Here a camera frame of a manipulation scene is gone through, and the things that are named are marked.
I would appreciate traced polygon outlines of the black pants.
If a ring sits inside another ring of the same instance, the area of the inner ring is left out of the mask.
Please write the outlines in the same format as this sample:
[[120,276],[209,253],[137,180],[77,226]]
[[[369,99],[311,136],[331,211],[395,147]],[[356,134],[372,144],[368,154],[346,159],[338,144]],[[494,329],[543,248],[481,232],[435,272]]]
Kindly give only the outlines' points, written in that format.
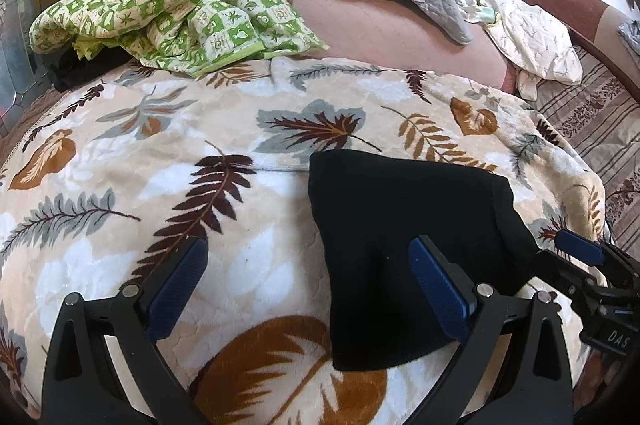
[[410,272],[409,244],[420,235],[502,295],[533,278],[537,242],[498,174],[333,150],[310,156],[308,196],[329,271],[338,371],[385,370],[449,344]]

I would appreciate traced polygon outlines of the striped brown bedspread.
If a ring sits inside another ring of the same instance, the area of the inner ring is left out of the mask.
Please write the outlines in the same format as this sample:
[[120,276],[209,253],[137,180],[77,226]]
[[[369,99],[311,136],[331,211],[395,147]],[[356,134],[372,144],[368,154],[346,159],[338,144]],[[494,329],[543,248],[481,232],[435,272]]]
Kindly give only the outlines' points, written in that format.
[[545,80],[535,108],[605,189],[605,221],[617,246],[639,255],[639,103],[597,58],[574,47],[582,64],[576,86]]

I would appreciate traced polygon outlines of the cream leaf print blanket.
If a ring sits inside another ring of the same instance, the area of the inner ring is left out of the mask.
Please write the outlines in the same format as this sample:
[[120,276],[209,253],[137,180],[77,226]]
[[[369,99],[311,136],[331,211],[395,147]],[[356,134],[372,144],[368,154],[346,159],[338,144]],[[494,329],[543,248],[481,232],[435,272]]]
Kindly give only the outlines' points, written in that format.
[[25,131],[1,169],[1,382],[41,411],[54,322],[72,292],[140,282],[185,237],[207,269],[160,351],[215,424],[398,424],[452,355],[341,373],[330,278],[307,195],[318,151],[462,166],[509,181],[540,245],[600,237],[599,177],[540,113],[434,70],[248,61],[199,80],[122,67]]

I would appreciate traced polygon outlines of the cream floral pillow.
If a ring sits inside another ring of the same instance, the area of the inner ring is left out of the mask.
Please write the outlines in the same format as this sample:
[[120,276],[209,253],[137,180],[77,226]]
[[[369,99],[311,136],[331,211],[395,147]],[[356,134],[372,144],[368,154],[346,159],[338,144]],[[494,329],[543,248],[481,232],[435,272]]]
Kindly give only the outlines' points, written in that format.
[[526,101],[537,99],[541,81],[576,86],[579,61],[566,26],[523,0],[456,0],[462,18],[480,24],[498,50],[516,67],[516,89]]

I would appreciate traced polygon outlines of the grey folded cloth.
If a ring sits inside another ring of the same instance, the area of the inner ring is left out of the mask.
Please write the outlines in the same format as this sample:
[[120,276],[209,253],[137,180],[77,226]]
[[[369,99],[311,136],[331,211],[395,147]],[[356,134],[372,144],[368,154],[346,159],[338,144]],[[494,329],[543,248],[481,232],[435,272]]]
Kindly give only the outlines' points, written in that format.
[[637,20],[626,20],[617,27],[618,36],[635,58],[640,58],[640,25]]

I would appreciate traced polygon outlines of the brown headboard cushion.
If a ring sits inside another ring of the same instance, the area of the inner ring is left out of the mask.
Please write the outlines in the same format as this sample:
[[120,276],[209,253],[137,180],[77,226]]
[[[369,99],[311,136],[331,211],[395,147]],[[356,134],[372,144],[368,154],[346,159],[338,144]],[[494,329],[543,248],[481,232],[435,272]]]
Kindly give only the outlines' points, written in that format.
[[572,41],[602,62],[639,101],[639,69],[617,31],[626,15],[601,0],[523,1],[561,21]]

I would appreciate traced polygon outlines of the pink bed sheet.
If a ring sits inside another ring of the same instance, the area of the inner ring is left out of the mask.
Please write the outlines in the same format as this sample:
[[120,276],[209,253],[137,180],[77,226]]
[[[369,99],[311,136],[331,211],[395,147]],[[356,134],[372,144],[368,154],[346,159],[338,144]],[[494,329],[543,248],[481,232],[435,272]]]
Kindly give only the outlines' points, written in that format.
[[480,26],[464,46],[407,0],[288,0],[329,47],[314,58],[341,58],[401,70],[434,70],[471,78],[507,93],[515,70]]

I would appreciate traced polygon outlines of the green checkered quilt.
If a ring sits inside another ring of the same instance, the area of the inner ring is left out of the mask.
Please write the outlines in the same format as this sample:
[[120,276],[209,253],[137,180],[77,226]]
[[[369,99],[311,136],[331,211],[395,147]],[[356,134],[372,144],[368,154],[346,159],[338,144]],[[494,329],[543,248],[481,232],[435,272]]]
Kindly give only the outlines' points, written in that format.
[[120,47],[146,67],[200,77],[247,58],[323,50],[286,0],[60,0],[29,29],[32,51]]

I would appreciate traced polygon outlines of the mirrored wardrobe door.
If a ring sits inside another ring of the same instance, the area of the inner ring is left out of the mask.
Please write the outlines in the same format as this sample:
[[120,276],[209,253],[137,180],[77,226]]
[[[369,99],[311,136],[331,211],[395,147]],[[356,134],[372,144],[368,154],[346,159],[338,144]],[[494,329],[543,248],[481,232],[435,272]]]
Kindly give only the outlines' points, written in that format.
[[0,113],[6,138],[25,111],[51,86],[41,56],[32,52],[29,27],[40,12],[38,0],[1,0]]

